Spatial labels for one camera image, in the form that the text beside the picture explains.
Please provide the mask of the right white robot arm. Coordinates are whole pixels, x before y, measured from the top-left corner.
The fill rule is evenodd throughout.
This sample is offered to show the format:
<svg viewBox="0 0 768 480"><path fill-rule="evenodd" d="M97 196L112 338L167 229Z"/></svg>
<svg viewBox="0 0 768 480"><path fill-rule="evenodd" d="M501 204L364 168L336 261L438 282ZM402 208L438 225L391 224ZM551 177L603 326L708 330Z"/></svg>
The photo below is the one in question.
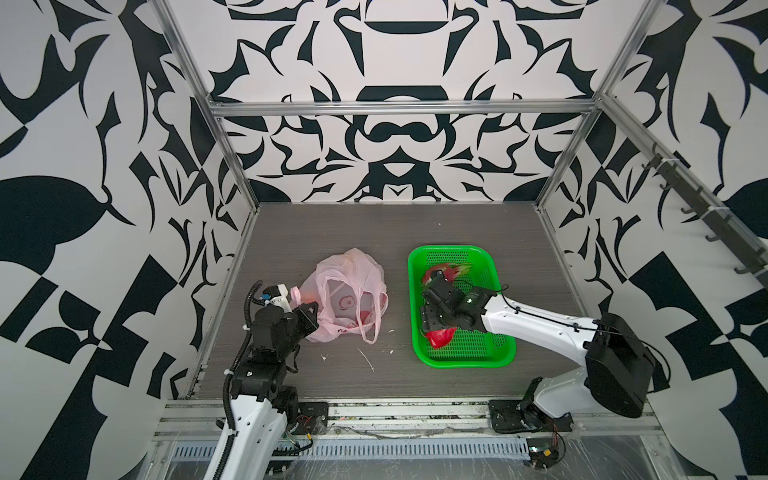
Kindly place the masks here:
<svg viewBox="0 0 768 480"><path fill-rule="evenodd" d="M498 432L554 429L573 413L593 410L638 418L654 374L667 365L614 314L574 317L516 302L499 290L463 292L440 270L427 276L422 296L422 329L434 348L448 345L459 330L482 332L522 340L575 363L565 374L533 379L521 400L494 414Z"/></svg>

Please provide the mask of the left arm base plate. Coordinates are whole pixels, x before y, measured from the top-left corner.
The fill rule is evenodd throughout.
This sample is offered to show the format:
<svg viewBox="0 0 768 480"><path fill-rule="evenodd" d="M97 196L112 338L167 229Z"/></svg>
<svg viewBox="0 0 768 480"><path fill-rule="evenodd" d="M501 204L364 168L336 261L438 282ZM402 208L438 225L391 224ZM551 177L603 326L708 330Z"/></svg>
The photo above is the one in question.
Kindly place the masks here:
<svg viewBox="0 0 768 480"><path fill-rule="evenodd" d="M330 404L325 401L299 402L289 416L289 432L297 436L323 434L328 427L329 410Z"/></svg>

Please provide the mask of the red dragon fruit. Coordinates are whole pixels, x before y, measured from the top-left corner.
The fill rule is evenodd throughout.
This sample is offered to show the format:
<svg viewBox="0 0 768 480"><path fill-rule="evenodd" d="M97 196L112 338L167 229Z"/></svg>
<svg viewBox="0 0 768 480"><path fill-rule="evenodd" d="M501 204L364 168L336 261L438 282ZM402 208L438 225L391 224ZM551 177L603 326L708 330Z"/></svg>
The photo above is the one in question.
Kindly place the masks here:
<svg viewBox="0 0 768 480"><path fill-rule="evenodd" d="M449 282L455 281L457 278L468 275L472 270L472 265L469 263L442 263L431 266L423 275L421 284L426 286L437 273L441 272L445 279Z"/></svg>

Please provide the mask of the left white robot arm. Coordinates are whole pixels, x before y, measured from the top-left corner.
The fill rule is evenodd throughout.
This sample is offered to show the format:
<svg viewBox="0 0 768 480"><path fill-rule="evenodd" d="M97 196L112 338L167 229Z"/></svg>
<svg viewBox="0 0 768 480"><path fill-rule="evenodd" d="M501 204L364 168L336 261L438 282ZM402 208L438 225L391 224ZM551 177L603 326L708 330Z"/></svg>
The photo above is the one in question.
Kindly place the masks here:
<svg viewBox="0 0 768 480"><path fill-rule="evenodd" d="M283 284L264 287L258 280L248 290L245 338L224 373L222 432L207 479L262 479L273 459L297 457L314 446L311 434L290 447L279 443L290 437L299 416L297 389L284 383L298 366L287 360L318 329L318 310L316 302L293 306Z"/></svg>

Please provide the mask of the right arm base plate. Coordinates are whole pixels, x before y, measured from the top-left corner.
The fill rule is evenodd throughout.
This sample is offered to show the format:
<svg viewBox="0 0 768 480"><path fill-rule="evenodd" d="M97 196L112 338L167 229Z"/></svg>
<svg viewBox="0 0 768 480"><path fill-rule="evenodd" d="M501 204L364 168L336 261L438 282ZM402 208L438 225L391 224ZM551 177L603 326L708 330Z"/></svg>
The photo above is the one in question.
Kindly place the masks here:
<svg viewBox="0 0 768 480"><path fill-rule="evenodd" d="M571 432L570 414L552 418L527 400L494 399L488 402L491 428L499 434Z"/></svg>

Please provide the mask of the pink plastic bag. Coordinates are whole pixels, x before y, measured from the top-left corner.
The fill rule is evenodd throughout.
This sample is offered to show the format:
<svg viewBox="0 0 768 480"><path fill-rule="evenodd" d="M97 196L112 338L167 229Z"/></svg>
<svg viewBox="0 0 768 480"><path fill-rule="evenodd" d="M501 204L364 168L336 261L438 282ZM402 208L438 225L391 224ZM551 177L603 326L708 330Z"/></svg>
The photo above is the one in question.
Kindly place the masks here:
<svg viewBox="0 0 768 480"><path fill-rule="evenodd" d="M309 341L328 343L345 334L358 335L369 345L378 340L389 297L383 268L362 250L322 260L289 293L293 307L318 304L318 328Z"/></svg>

